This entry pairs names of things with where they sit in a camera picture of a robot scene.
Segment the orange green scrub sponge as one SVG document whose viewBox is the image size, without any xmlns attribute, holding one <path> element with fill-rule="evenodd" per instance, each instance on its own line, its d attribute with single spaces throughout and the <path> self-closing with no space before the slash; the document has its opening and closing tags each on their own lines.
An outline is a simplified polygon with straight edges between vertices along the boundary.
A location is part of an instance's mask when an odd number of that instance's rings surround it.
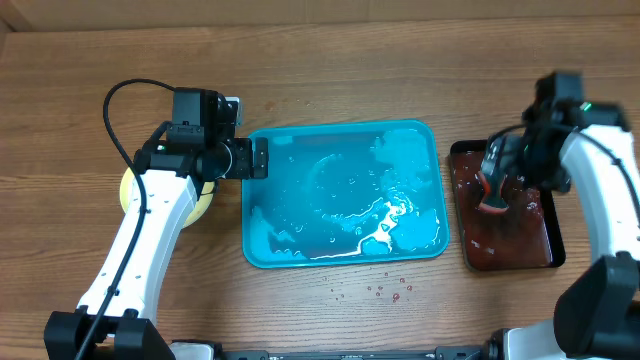
<svg viewBox="0 0 640 360">
<path fill-rule="evenodd" d="M 478 173 L 484 191 L 478 209 L 489 214 L 502 214 L 508 209 L 508 204 L 502 197 L 502 187 L 506 179 L 505 170 L 501 167 L 504 148 L 503 137 L 489 142 Z"/>
</svg>

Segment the green plate top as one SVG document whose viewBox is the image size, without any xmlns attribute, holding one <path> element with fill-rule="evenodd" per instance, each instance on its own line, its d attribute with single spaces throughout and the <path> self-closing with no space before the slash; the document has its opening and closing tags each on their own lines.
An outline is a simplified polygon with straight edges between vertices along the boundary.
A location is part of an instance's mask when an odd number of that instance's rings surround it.
<svg viewBox="0 0 640 360">
<path fill-rule="evenodd" d="M 119 200 L 121 208 L 124 212 L 127 212 L 130 203 L 130 192 L 134 182 L 134 175 L 130 169 L 127 169 L 120 181 L 119 187 Z M 183 227 L 189 227 L 197 220 L 199 220 L 206 210 L 209 208 L 212 200 L 218 190 L 218 182 L 206 182 L 203 185 L 202 192 L 200 194 L 199 199 L 197 200 L 193 211 L 187 217 Z"/>
</svg>

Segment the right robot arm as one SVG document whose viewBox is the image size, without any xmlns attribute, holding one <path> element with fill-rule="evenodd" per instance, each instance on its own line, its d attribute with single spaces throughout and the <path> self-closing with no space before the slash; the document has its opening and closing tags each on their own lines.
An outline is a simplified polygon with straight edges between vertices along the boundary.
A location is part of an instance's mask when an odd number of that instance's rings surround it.
<svg viewBox="0 0 640 360">
<path fill-rule="evenodd" d="M 582 77 L 555 71 L 536 82 L 521 129 L 493 134 L 479 178 L 480 208 L 506 209 L 502 187 L 574 188 L 587 224 L 591 266 L 558 298 L 552 319 L 499 330 L 486 359 L 636 359 L 639 356 L 639 171 L 631 125 L 615 103 L 588 101 Z"/>
</svg>

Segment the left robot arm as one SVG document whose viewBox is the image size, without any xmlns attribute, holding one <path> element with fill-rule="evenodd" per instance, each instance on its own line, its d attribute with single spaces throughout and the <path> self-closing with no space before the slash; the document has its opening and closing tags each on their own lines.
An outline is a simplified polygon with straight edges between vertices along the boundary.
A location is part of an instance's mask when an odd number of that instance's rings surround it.
<svg viewBox="0 0 640 360">
<path fill-rule="evenodd" d="M 238 138 L 242 102 L 219 92 L 172 88 L 170 120 L 125 162 L 129 203 L 107 258 L 75 311 L 51 313 L 51 359 L 214 359 L 210 342 L 167 343 L 156 328 L 159 295 L 177 238 L 206 184 L 264 179 L 268 142 Z"/>
</svg>

